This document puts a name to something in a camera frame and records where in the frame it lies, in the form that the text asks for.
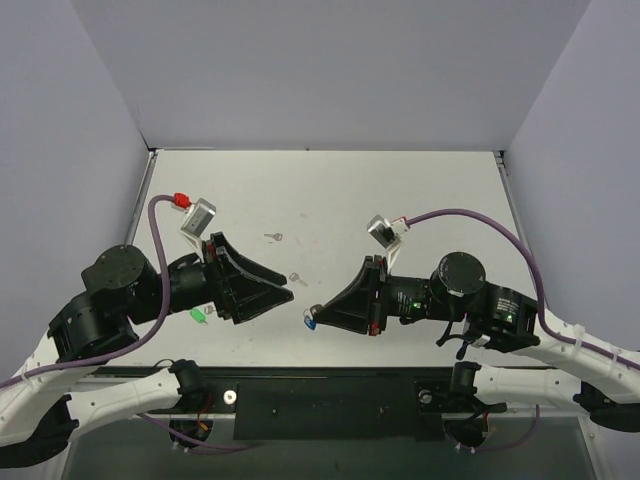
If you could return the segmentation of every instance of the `gray wall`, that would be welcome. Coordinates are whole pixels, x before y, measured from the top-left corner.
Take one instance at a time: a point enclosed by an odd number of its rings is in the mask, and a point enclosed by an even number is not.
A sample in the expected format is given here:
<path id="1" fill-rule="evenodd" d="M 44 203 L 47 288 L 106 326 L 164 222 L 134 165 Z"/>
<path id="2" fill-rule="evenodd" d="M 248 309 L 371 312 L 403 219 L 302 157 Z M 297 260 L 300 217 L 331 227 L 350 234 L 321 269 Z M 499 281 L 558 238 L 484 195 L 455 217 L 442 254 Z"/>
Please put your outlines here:
<path id="1" fill-rule="evenodd" d="M 124 239 L 146 158 L 71 3 L 1 2 L 0 378 Z"/>
<path id="2" fill-rule="evenodd" d="M 636 0 L 594 0 L 506 157 L 551 308 L 631 350 L 640 349 L 639 27 Z M 616 467 L 633 471 L 638 436 L 607 436 Z"/>
<path id="3" fill-rule="evenodd" d="M 589 0 L 73 0 L 149 145 L 506 148 Z"/>

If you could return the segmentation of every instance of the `purple cable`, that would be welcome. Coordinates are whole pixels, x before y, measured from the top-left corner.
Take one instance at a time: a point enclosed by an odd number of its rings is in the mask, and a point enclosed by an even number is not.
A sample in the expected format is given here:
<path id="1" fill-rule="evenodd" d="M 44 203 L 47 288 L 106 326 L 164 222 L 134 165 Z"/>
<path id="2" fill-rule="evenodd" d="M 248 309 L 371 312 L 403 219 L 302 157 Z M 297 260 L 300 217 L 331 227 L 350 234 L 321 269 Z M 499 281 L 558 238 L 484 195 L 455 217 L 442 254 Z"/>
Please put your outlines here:
<path id="1" fill-rule="evenodd" d="M 172 202 L 173 197 L 170 195 L 156 195 L 149 201 L 148 213 L 149 213 L 149 227 L 151 228 L 151 236 L 153 237 L 153 244 L 156 248 L 158 255 L 158 263 L 160 264 L 160 279 L 162 281 L 162 306 L 160 307 L 160 313 L 158 319 L 153 324 L 153 327 L 147 332 L 147 334 L 141 339 L 133 342 L 131 345 L 118 350 L 116 352 L 99 355 L 97 357 L 87 358 L 84 360 L 73 360 L 71 362 L 54 363 L 52 365 L 45 365 L 44 367 L 34 368 L 24 373 L 25 377 L 33 377 L 36 375 L 42 375 L 43 373 L 54 372 L 56 370 L 66 370 L 68 368 L 80 368 L 89 367 L 99 363 L 108 362 L 114 358 L 121 357 L 127 353 L 131 353 L 134 350 L 140 348 L 149 340 L 151 340 L 162 324 L 164 323 L 167 315 L 169 314 L 169 303 L 171 297 L 171 285 L 169 283 L 169 268 L 167 266 L 167 258 L 164 254 L 164 247 L 162 246 L 162 240 L 160 239 L 160 231 L 158 229 L 158 221 L 155 215 L 155 208 L 159 202 Z M 21 376 L 16 376 L 0 382 L 0 389 L 10 387 L 22 381 Z"/>
<path id="2" fill-rule="evenodd" d="M 556 340 L 559 340 L 563 343 L 575 345 L 576 343 L 575 338 L 565 337 L 560 333 L 554 332 L 547 325 L 547 322 L 545 320 L 545 310 L 544 310 L 545 309 L 544 288 L 542 286 L 542 275 L 540 274 L 540 270 L 536 265 L 533 255 L 531 255 L 531 253 L 527 250 L 527 248 L 520 241 L 520 239 L 516 237 L 513 233 L 511 233 L 509 230 L 507 230 L 506 227 L 500 225 L 498 222 L 496 222 L 492 218 L 482 215 L 481 213 L 474 212 L 473 210 L 466 210 L 464 208 L 446 208 L 444 210 L 435 210 L 433 212 L 425 213 L 423 215 L 418 215 L 415 218 L 407 220 L 407 225 L 409 227 L 412 227 L 413 225 L 423 222 L 425 220 L 430 220 L 432 218 L 442 217 L 445 215 L 459 215 L 459 216 L 469 217 L 475 220 L 479 220 L 480 222 L 489 225 L 491 228 L 493 228 L 494 230 L 497 230 L 504 237 L 506 237 L 506 239 L 509 240 L 513 244 L 513 246 L 516 247 L 516 249 L 520 252 L 520 254 L 524 257 L 525 261 L 527 262 L 527 265 L 529 266 L 529 270 L 531 271 L 531 275 L 533 276 L 533 282 L 536 287 L 536 295 L 538 299 L 538 319 L 540 322 L 540 326 L 550 337 L 555 338 Z M 604 355 L 605 357 L 611 360 L 613 360 L 614 358 L 613 352 L 605 350 L 604 348 L 601 348 L 592 343 L 582 342 L 582 346 L 588 350 L 591 350 L 592 352 L 596 352 L 596 353 L 599 353 L 600 355 Z M 636 370 L 640 370 L 640 364 L 633 362 L 631 360 L 628 360 L 626 358 L 617 357 L 617 361 L 628 367 L 634 368 Z"/>
<path id="3" fill-rule="evenodd" d="M 531 426 L 531 428 L 527 433 L 525 433 L 522 437 L 520 437 L 518 440 L 514 442 L 507 443 L 505 445 L 495 445 L 495 446 L 489 445 L 488 447 L 480 446 L 478 448 L 471 448 L 471 447 L 467 447 L 466 445 L 462 445 L 455 438 L 453 438 L 451 434 L 448 432 L 447 432 L 447 436 L 454 442 L 458 442 L 461 448 L 469 451 L 473 450 L 474 453 L 502 452 L 504 450 L 509 450 L 510 448 L 516 448 L 522 445 L 524 442 L 526 442 L 527 440 L 529 440 L 531 437 L 535 435 L 535 433 L 538 431 L 539 426 L 540 426 L 540 405 L 536 405 L 536 419 L 533 422 L 533 425 Z"/>
<path id="4" fill-rule="evenodd" d="M 186 440 L 189 443 L 193 443 L 194 445 L 198 445 L 199 447 L 206 447 L 206 448 L 212 448 L 212 449 L 217 449 L 217 450 L 223 450 L 221 452 L 200 452 L 197 450 L 192 450 L 189 449 L 190 453 L 195 453 L 196 455 L 224 455 L 226 453 L 237 453 L 237 452 L 242 452 L 244 450 L 249 450 L 249 448 L 251 447 L 220 447 L 217 445 L 211 445 L 209 443 L 206 442 L 201 442 L 200 440 L 196 440 L 195 438 L 191 438 L 183 433 L 180 433 L 179 431 L 169 427 L 168 425 L 165 425 L 163 422 L 161 422 L 160 420 L 157 420 L 155 418 L 150 417 L 149 415 L 145 414 L 145 413 L 139 413 L 138 416 L 140 418 L 142 418 L 143 420 L 146 420 L 147 422 L 153 423 L 154 425 L 156 425 L 157 427 L 162 428 L 163 430 L 166 430 L 167 432 L 175 435 L 178 438 L 181 438 L 182 440 Z"/>

